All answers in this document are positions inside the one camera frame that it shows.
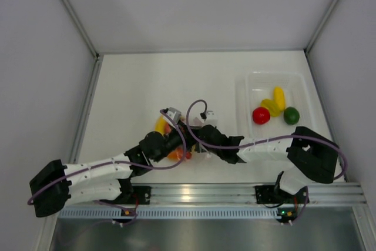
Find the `yellow fake starfruit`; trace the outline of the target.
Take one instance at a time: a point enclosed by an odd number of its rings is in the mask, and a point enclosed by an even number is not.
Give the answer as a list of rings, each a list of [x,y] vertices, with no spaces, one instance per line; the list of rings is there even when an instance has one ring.
[[[272,117],[278,117],[281,115],[284,111],[280,111],[275,101],[271,99],[263,99],[260,103],[261,107],[266,108]]]

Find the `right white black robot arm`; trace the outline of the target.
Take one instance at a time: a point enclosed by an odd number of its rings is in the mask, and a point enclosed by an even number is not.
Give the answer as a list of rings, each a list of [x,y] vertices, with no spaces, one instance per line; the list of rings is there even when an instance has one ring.
[[[338,146],[305,126],[296,127],[292,135],[262,140],[226,136],[212,125],[188,127],[188,131],[196,142],[229,164],[290,163],[290,168],[280,171],[274,187],[281,202],[288,202],[311,183],[331,184],[336,179]]]

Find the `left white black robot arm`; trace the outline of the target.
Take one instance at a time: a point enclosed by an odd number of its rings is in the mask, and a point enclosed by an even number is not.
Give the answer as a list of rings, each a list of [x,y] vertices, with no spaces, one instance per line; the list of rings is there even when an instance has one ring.
[[[60,159],[49,162],[29,183],[28,205],[36,217],[53,215],[65,206],[92,200],[127,203],[133,196],[131,178],[142,176],[180,148],[188,152],[194,144],[184,126],[167,135],[153,131],[125,153],[91,163],[64,164]]]

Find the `orange fake mango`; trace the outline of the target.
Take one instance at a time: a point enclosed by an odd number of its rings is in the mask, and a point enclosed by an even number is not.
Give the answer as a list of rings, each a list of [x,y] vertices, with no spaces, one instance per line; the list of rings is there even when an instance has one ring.
[[[182,148],[177,148],[170,154],[168,154],[167,158],[170,160],[181,160],[183,157],[183,149]]]

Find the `red fake apple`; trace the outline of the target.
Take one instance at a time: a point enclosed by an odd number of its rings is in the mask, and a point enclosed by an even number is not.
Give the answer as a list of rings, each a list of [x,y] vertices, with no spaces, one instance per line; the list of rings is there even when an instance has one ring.
[[[252,120],[257,125],[263,125],[269,122],[270,118],[271,115],[267,108],[258,107],[252,112]]]

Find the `clear zip top bag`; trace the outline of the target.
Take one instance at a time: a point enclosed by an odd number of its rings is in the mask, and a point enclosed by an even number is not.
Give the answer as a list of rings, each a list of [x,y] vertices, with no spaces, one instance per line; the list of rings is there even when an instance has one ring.
[[[153,156],[150,157],[151,160],[160,162],[164,158],[168,158],[172,161],[180,162],[182,159],[191,159],[194,154],[208,152],[203,145],[200,145],[192,138],[184,118],[180,117],[176,121],[176,125],[185,139],[186,154],[183,154],[184,145],[178,130],[164,115],[160,115],[155,124],[154,131],[158,133],[157,141],[162,142],[158,143],[156,153],[153,153]]]

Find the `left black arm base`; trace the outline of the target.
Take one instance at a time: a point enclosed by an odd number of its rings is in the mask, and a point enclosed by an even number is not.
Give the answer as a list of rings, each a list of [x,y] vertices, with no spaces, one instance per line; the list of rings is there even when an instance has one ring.
[[[120,194],[113,200],[100,199],[100,201],[111,205],[149,205],[150,193],[150,186],[130,186],[120,188]]]

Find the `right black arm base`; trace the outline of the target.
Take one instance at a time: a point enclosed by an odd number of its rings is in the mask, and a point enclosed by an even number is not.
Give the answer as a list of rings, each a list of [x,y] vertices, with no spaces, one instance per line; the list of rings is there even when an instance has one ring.
[[[257,204],[276,208],[278,205],[303,204],[306,201],[306,188],[296,194],[289,194],[274,185],[259,185],[255,187]]]

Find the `yellow fake corn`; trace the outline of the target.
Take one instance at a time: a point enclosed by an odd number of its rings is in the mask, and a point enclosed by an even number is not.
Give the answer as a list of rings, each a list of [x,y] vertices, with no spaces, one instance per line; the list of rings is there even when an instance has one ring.
[[[277,104],[279,110],[282,112],[286,108],[285,94],[282,88],[275,87],[273,90],[273,100]]]

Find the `green fake lime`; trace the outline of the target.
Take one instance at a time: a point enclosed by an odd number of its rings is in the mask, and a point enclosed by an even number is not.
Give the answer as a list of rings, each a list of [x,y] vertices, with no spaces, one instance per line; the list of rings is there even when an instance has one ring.
[[[283,118],[286,124],[295,125],[300,120],[300,113],[296,108],[290,106],[284,110]]]

